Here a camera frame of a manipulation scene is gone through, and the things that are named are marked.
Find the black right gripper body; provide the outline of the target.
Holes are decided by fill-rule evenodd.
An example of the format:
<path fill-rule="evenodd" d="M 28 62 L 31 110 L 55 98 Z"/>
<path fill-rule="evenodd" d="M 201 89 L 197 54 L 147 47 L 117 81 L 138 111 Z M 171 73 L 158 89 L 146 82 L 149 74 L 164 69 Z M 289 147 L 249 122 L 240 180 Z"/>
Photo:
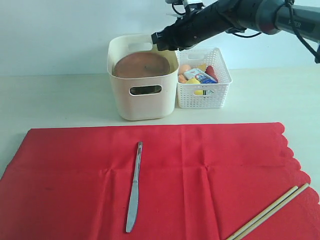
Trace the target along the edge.
<path fill-rule="evenodd" d="M 218 0 L 202 10 L 193 10 L 161 32 L 165 46 L 175 46 L 179 51 L 188 50 L 195 45 L 235 28 L 237 20 L 234 13 L 225 9 L 227 2 Z"/>

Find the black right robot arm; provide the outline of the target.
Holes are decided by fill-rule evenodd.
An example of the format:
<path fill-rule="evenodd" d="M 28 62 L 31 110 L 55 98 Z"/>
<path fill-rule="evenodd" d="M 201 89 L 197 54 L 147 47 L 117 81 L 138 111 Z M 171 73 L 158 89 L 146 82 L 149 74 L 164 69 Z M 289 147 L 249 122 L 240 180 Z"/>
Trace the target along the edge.
<path fill-rule="evenodd" d="M 285 31 L 318 43 L 320 9 L 292 0 L 217 0 L 185 13 L 151 39 L 159 51 L 183 51 L 223 32 L 247 29 L 266 35 Z"/>

